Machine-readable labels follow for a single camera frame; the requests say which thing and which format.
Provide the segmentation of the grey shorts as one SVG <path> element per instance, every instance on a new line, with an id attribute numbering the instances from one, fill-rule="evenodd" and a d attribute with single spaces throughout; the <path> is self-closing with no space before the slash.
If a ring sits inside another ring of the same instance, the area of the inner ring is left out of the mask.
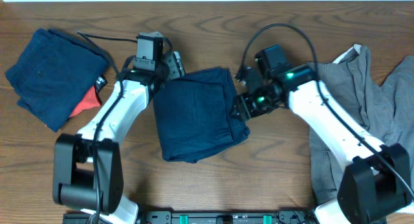
<path id="1" fill-rule="evenodd" d="M 335 100 L 364 129 L 388 146 L 399 143 L 413 155 L 413 56 L 406 56 L 378 85 L 371 78 L 371 52 L 354 45 L 332 63 L 318 66 Z M 312 188 L 317 204 L 337 195 L 342 171 L 319 136 L 309 131 Z"/>

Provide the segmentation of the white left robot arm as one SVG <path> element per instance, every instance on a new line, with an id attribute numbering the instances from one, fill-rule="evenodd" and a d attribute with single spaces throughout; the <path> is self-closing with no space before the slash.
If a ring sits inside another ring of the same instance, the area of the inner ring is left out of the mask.
<path id="1" fill-rule="evenodd" d="M 128 58 L 113 92 L 96 116 L 77 134 L 61 134 L 54 145 L 52 196 L 73 208 L 63 223 L 145 223 L 139 206 L 123 193 L 120 147 L 136 117 L 167 81 L 184 76 L 177 51 L 144 70 L 140 58 Z"/>

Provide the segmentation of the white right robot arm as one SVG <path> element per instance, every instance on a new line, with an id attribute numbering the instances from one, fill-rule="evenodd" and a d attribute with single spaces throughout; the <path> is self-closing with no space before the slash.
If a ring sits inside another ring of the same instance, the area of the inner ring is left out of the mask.
<path id="1" fill-rule="evenodd" d="M 343 172 L 335 198 L 314 209 L 316 223 L 373 223 L 413 213 L 409 155 L 364 130 L 306 65 L 256 71 L 241 66 L 236 78 L 248 91 L 234 99 L 232 116 L 242 121 L 285 106 L 301 117 L 330 149 Z"/>

